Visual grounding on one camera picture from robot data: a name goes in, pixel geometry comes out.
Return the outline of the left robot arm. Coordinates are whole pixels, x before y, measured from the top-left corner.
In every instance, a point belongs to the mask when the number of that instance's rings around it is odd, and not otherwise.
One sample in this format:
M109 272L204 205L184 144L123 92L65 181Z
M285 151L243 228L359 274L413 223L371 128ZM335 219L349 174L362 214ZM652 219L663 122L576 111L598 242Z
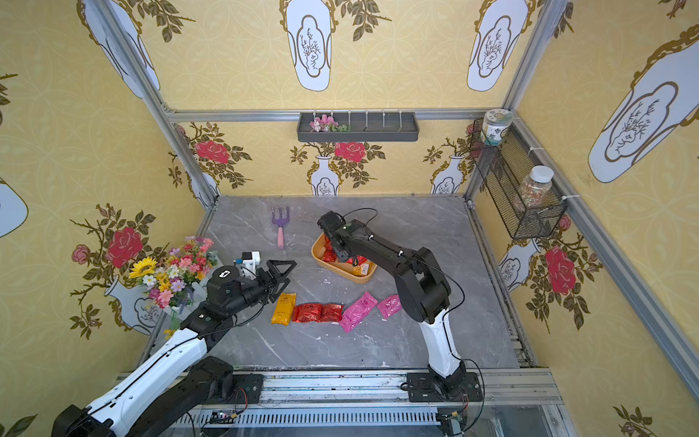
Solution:
M209 401L249 402L260 375L239 377L211 350L233 328L237 316L274 302L291 282L293 260L270 260L252 278L221 266L206 284L207 298L172 337L113 389L89 406L71 405L56 418L55 436L158 436L194 407Z

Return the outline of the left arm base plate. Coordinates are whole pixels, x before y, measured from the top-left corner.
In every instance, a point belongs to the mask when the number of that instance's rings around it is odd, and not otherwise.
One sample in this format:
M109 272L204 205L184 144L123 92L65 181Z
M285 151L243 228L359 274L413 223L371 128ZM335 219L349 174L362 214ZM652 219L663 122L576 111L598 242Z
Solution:
M223 400L234 404L257 404L260 402L263 382L262 374L231 374L224 380Z

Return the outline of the pink tea bag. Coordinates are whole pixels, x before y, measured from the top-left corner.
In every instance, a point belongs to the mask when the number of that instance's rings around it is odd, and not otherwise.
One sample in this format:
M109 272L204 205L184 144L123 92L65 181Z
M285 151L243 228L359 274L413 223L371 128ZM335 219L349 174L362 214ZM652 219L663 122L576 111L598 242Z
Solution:
M402 310L402 303L398 294L391 295L377 304L377 308L382 318L388 320L393 315Z
M371 313L377 304L378 300L367 291L344 311L339 322L340 327L345 333L350 333Z

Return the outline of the orange plastic storage box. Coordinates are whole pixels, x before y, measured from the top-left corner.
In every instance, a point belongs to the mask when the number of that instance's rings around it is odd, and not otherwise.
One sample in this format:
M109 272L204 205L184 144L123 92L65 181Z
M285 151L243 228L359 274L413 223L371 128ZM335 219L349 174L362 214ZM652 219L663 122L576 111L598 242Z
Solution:
M342 278L350 280L358 284L365 284L371 280L378 266L371 261L371 268L369 274L364 277L357 277L352 274L352 266L348 262L339 262L338 260L333 263L324 262L321 258L324 253L324 242L326 237L321 234L314 242L311 248L311 255L313 260L315 260L320 267L327 269L333 273L340 275Z

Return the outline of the yellow tea bag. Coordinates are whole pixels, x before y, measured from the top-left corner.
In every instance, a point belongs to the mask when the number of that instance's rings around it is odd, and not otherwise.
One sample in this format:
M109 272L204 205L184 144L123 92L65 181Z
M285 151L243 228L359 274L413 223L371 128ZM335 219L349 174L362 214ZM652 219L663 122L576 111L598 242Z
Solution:
M296 307L297 295L295 293L282 293L277 300L276 308L271 317L270 323L288 326L293 317Z

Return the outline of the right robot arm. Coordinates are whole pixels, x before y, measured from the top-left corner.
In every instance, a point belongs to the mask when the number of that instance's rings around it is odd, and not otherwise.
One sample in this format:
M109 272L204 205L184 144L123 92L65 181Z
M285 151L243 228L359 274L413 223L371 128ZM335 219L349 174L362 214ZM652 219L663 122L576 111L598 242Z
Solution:
M366 223L347 221L332 210L320 217L318 226L340 261L362 256L393 276L402 309L420 324L435 395L442 400L457 397L467 370L451 331L451 287L433 253L395 244Z

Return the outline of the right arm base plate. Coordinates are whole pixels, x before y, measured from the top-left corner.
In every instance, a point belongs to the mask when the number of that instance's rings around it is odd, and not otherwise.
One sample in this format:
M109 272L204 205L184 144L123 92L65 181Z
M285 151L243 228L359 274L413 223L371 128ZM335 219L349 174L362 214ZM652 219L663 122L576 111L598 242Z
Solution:
M410 402L482 402L484 394L477 373L468 371L444 380L432 373L409 373L400 389Z

